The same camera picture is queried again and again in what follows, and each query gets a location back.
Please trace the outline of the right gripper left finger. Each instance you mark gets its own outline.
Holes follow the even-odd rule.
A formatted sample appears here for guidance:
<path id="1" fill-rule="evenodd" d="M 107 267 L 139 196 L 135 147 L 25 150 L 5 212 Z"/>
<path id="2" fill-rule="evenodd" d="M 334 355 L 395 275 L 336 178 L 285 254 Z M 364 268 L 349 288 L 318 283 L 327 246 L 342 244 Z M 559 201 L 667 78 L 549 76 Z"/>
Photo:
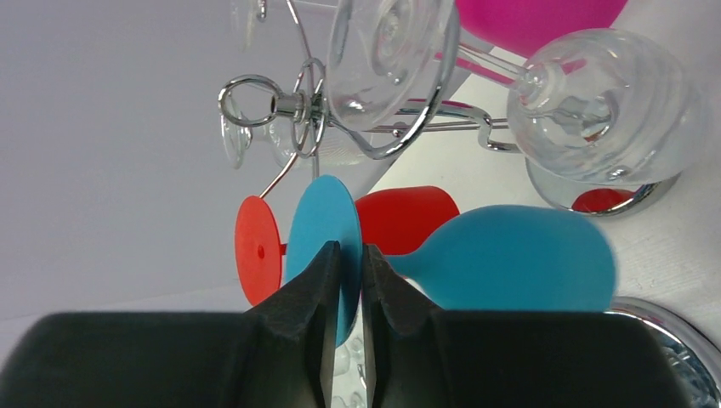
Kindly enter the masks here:
<path id="1" fill-rule="evenodd" d="M 341 250 L 243 313 L 45 316 L 1 372 L 4 407 L 326 407 Z"/>

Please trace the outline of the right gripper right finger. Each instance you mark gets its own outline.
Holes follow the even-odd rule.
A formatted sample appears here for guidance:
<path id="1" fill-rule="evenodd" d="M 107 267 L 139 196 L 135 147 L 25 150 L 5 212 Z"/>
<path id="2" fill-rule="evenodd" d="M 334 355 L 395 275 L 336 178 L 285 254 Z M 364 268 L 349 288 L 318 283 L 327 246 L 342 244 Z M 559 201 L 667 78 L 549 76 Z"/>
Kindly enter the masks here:
<path id="1" fill-rule="evenodd" d="M 650 331 L 609 313 L 444 310 L 366 246 L 370 407 L 687 407 Z"/>

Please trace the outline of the blue wine glass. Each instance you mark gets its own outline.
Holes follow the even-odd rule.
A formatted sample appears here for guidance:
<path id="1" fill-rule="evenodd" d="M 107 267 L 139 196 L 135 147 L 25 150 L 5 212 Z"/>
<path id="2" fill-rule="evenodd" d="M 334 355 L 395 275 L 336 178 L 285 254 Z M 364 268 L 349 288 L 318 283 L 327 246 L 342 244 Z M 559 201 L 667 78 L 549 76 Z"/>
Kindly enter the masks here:
<path id="1" fill-rule="evenodd" d="M 366 244 L 346 186 L 325 175 L 303 193 L 287 243 L 285 281 L 321 247 L 341 249 L 336 340 L 352 331 Z M 574 212 L 543 207 L 479 207 L 442 224 L 415 251 L 385 255 L 443 309 L 603 312 L 616 291 L 616 260 L 600 230 Z"/>

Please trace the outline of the clear glass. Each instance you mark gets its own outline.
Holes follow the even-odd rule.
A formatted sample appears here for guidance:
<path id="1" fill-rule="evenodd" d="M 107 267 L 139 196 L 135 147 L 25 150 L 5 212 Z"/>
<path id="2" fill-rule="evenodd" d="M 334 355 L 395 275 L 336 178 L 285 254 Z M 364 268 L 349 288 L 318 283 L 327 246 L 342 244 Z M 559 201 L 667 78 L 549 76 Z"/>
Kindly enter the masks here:
<path id="1" fill-rule="evenodd" d="M 326 65 L 335 124 L 363 132 L 397 114 L 430 60 L 440 62 L 437 80 L 445 80 L 460 30 L 455 1 L 340 2 Z M 608 64 L 617 86 L 569 84 L 561 64 L 580 57 Z M 507 88 L 509 129 L 530 162 L 563 179 L 660 182 L 684 171 L 711 136 L 707 98 L 680 61 L 613 23 L 557 38 L 516 66 L 525 74 Z"/>

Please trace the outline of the pink wine glass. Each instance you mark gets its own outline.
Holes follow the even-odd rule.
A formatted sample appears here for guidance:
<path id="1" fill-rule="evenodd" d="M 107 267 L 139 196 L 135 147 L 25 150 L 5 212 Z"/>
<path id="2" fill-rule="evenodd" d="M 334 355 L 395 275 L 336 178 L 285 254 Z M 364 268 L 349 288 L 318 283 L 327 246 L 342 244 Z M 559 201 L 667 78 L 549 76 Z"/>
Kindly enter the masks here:
<path id="1" fill-rule="evenodd" d="M 543 46 L 570 33 L 608 29 L 627 1 L 455 1 L 463 29 L 475 37 L 529 59 Z M 508 89 L 517 88 L 525 70 L 464 43 L 458 44 L 456 66 Z M 461 57 L 479 57 L 483 64 Z M 610 66 L 577 58 L 561 64 L 561 72 L 580 85 L 588 80 L 601 88 L 615 87 Z"/>

